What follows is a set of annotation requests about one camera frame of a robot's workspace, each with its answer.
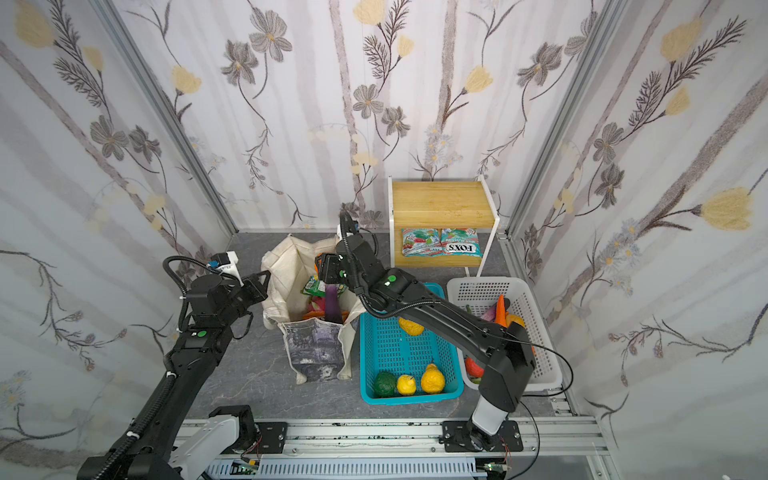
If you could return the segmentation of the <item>cream canvas tote bag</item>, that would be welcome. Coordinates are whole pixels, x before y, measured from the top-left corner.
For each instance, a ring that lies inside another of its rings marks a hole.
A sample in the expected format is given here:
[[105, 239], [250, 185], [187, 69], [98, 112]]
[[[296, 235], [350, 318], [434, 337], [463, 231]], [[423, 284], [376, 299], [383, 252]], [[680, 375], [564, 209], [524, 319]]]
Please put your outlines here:
[[333, 237], [310, 242], [289, 235], [262, 257], [261, 267], [271, 274], [268, 299], [262, 304], [264, 325], [280, 330], [298, 384], [352, 378], [353, 321], [364, 312], [361, 301], [341, 292], [343, 322], [329, 322], [324, 315], [307, 316], [310, 297], [302, 292], [316, 275], [315, 257], [332, 253], [336, 243]]

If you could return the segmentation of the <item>purple eggplant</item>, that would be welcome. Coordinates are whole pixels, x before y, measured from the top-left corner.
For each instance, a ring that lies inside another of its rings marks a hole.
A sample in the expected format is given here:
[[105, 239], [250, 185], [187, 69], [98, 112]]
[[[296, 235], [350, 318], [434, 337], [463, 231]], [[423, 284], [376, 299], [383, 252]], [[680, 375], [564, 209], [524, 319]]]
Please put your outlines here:
[[336, 284], [325, 287], [325, 320], [330, 323], [343, 323], [342, 309], [339, 303], [339, 290]]

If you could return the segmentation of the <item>orange candy bag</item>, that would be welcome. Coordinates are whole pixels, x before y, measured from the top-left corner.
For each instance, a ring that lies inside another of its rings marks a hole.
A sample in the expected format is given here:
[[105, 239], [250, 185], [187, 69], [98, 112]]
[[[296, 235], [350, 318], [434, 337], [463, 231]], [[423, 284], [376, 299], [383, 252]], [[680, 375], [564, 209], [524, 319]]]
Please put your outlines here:
[[303, 316], [303, 320], [320, 319], [329, 323], [344, 324], [349, 316], [349, 312], [345, 310], [313, 310], [306, 312]]

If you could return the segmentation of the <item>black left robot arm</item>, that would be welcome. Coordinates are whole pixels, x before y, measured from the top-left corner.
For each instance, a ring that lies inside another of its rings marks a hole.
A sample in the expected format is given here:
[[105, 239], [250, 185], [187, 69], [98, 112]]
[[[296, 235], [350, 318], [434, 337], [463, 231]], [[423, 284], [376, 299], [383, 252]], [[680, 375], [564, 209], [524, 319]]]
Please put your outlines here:
[[233, 324], [251, 317], [251, 307], [268, 297], [268, 270], [241, 276], [233, 252], [210, 262], [173, 255], [162, 267], [179, 287], [180, 334], [165, 354], [165, 372], [122, 436], [101, 456], [89, 457], [80, 479], [199, 479], [210, 463], [231, 446], [254, 442], [248, 407], [233, 407], [210, 418], [180, 447], [174, 442], [206, 380], [221, 363], [235, 335]]

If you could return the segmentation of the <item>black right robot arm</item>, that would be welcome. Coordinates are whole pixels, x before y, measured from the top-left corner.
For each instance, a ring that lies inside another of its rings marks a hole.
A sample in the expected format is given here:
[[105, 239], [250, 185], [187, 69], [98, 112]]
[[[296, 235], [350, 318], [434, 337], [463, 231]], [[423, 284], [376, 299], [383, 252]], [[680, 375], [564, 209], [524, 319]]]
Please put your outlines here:
[[401, 317], [458, 347], [484, 370], [480, 399], [470, 417], [472, 430], [496, 435], [513, 413], [536, 367], [526, 329], [484, 321], [432, 293], [412, 274], [386, 268], [359, 234], [315, 258], [319, 278], [346, 286], [365, 311], [378, 318]]

